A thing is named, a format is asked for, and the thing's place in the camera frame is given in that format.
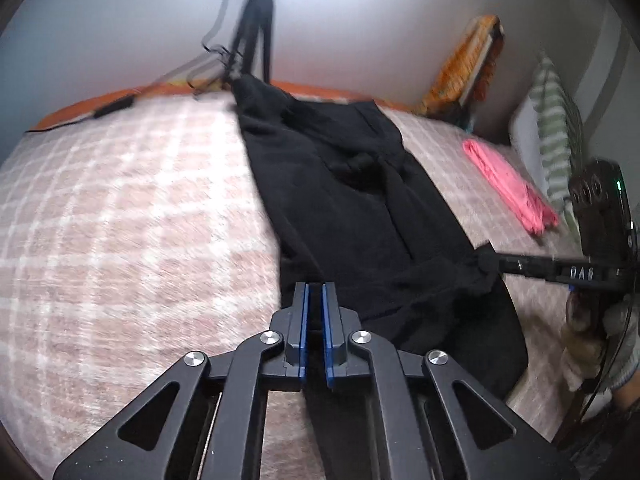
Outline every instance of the metal screw head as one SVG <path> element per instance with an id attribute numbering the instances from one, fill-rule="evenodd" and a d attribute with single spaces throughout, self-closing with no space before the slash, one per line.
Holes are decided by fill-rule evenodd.
<path id="1" fill-rule="evenodd" d="M 267 330 L 266 332 L 262 332 L 260 334 L 260 341 L 262 341 L 265 345 L 272 345 L 280 341 L 280 334 L 274 332 L 273 330 Z"/>
<path id="2" fill-rule="evenodd" d="M 182 360 L 187 366 L 200 366 L 204 362 L 204 354 L 202 352 L 189 352 Z"/>
<path id="3" fill-rule="evenodd" d="M 447 355 L 446 352 L 443 352 L 442 350 L 431 350 L 431 352 L 427 354 L 427 359 L 432 364 L 445 365 L 449 360 L 449 356 Z"/>
<path id="4" fill-rule="evenodd" d="M 353 334 L 351 334 L 351 339 L 354 343 L 364 344 L 371 341 L 371 332 L 367 332 L 366 330 L 357 330 Z"/>

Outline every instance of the tripod leg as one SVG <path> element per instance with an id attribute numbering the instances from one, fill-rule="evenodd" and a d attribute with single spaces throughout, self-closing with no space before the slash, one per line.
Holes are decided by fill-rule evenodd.
<path id="1" fill-rule="evenodd" d="M 236 65 L 236 57 L 240 49 L 240 43 L 246 39 L 247 28 L 255 20 L 255 7 L 256 0 L 247 0 L 242 9 L 240 15 L 240 21 L 238 22 L 238 28 L 236 28 L 236 34 L 234 36 L 231 49 L 229 50 L 229 58 L 226 62 L 225 73 L 222 76 L 222 81 L 225 83 L 231 82 L 231 73 Z"/>
<path id="2" fill-rule="evenodd" d="M 264 3 L 262 17 L 262 80 L 271 83 L 271 31 L 273 29 L 273 0 Z"/>
<path id="3" fill-rule="evenodd" d="M 244 37 L 244 51 L 242 52 L 242 74 L 250 74 L 254 67 L 255 48 L 258 43 L 258 32 L 262 21 L 262 6 L 264 0 L 254 0 L 252 13 L 247 21 Z"/>

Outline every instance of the tripod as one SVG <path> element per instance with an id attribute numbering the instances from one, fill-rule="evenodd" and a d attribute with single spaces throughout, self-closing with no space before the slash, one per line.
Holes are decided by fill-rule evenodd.
<path id="1" fill-rule="evenodd" d="M 273 28 L 273 0 L 247 0 L 236 28 L 228 61 L 222 76 L 230 83 L 238 76 L 238 62 L 242 58 L 239 74 L 250 74 L 254 66 L 258 35 L 262 34 L 262 80 L 271 81 L 271 33 Z"/>

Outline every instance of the pillow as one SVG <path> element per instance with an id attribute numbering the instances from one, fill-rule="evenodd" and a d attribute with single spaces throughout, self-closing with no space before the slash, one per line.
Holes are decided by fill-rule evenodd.
<path id="1" fill-rule="evenodd" d="M 529 97 L 538 116 L 540 159 L 546 196 L 579 239 L 569 194 L 569 177 L 582 167 L 582 120 L 578 107 L 560 83 L 553 62 L 542 54 Z"/>
<path id="2" fill-rule="evenodd" d="M 516 110 L 509 124 L 509 136 L 520 160 L 527 168 L 534 184 L 546 196 L 548 185 L 545 170 L 540 157 L 540 138 L 538 137 L 538 113 L 534 110 L 533 101 L 525 97 Z"/>

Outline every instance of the cable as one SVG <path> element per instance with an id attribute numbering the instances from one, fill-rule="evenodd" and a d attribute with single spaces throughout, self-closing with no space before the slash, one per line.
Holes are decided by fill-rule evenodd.
<path id="1" fill-rule="evenodd" d="M 89 119 L 93 119 L 93 116 L 86 116 L 81 119 L 76 119 L 66 123 L 56 124 L 55 126 L 50 126 L 49 128 L 43 128 L 41 130 L 27 130 L 25 133 L 26 134 L 43 134 L 45 132 L 52 132 L 53 130 L 57 130 L 58 128 L 64 128 L 65 126 L 72 126 L 73 124 L 84 123 Z"/>
<path id="2" fill-rule="evenodd" d="M 629 330 L 629 323 L 631 322 L 631 314 L 633 312 L 634 309 L 634 302 L 636 300 L 636 281 L 638 280 L 638 273 L 635 272 L 634 273 L 634 284 L 633 284 L 633 289 L 631 290 L 631 295 L 629 297 L 629 307 L 626 310 L 626 318 L 625 318 L 625 327 L 624 330 L 622 331 L 622 336 L 620 336 L 620 340 L 618 341 L 618 345 L 616 346 L 616 351 L 613 353 L 613 357 L 611 359 L 611 361 L 609 361 L 609 367 L 607 367 L 607 371 L 604 371 L 604 363 L 607 359 L 607 352 L 605 351 L 604 357 L 602 359 L 602 365 L 600 367 L 601 373 L 600 373 L 600 378 L 598 379 L 598 383 L 593 391 L 593 393 L 591 394 L 591 397 L 589 398 L 588 402 L 584 405 L 582 411 L 580 412 L 580 415 L 577 419 L 578 422 L 580 422 L 582 420 L 582 418 L 584 417 L 584 415 L 587 413 L 587 410 L 590 408 L 591 403 L 593 402 L 593 399 L 595 399 L 596 394 L 598 393 L 598 390 L 600 389 L 600 386 L 602 385 L 602 381 L 604 380 L 604 378 L 609 375 L 611 369 L 613 368 L 613 363 L 616 361 L 616 358 L 618 357 L 618 354 L 620 353 L 620 349 L 622 348 L 622 343 L 625 340 L 626 337 L 626 332 Z"/>
<path id="3" fill-rule="evenodd" d="M 51 126 L 49 128 L 42 128 L 39 130 L 37 129 L 27 130 L 25 133 L 42 134 L 46 132 L 51 132 L 53 130 L 57 130 L 58 128 L 64 128 L 65 126 L 72 126 L 73 124 L 83 123 L 87 120 L 99 119 L 100 117 L 111 114 L 118 110 L 124 110 L 124 108 L 129 108 L 133 106 L 133 103 L 135 102 L 136 98 L 151 92 L 158 85 L 164 83 L 165 81 L 168 81 L 174 76 L 190 68 L 192 68 L 192 70 L 191 72 L 189 72 L 189 74 L 187 74 L 187 77 L 186 77 L 187 84 L 195 92 L 205 91 L 219 76 L 216 76 L 215 78 L 210 78 L 207 81 L 206 85 L 203 85 L 199 88 L 193 85 L 193 77 L 195 77 L 195 75 L 197 75 L 198 73 L 204 70 L 207 70 L 212 66 L 215 66 L 219 62 L 226 64 L 227 57 L 228 57 L 228 50 L 221 44 L 209 46 L 208 43 L 209 41 L 211 41 L 213 38 L 216 37 L 216 35 L 220 31 L 220 28 L 222 28 L 222 23 L 225 21 L 226 10 L 228 9 L 228 6 L 229 6 L 229 0 L 222 0 L 220 2 L 220 8 L 218 9 L 218 14 L 216 15 L 216 19 L 213 23 L 213 26 L 202 37 L 202 40 L 200 41 L 204 49 L 204 52 L 202 54 L 199 54 L 198 56 L 194 57 L 190 61 L 187 61 L 186 63 L 180 65 L 179 67 L 174 68 L 171 71 L 161 75 L 159 78 L 155 79 L 155 81 L 151 82 L 149 85 L 145 86 L 144 88 L 140 90 L 136 90 L 129 94 L 126 94 L 124 97 L 120 97 L 115 101 L 112 101 L 110 103 L 107 103 L 104 106 L 101 106 L 100 108 L 97 108 L 90 115 L 87 115 L 85 117 L 82 117 L 80 119 L 76 119 L 73 121 L 67 121 L 65 123 L 56 124 L 55 126 Z M 212 54 L 218 54 L 219 57 L 214 60 L 207 60 L 209 59 L 209 57 L 211 57 Z"/>
<path id="4" fill-rule="evenodd" d="M 215 38 L 217 34 L 220 32 L 220 28 L 222 28 L 222 23 L 225 21 L 226 9 L 228 6 L 229 6 L 229 0 L 222 0 L 220 2 L 220 8 L 218 9 L 218 15 L 216 16 L 216 21 L 213 22 L 213 26 L 211 27 L 211 29 L 209 29 L 209 32 L 207 32 L 202 37 L 202 41 L 200 43 L 202 44 L 203 49 L 206 50 L 207 52 L 211 52 L 211 49 L 208 46 L 209 41 Z"/>

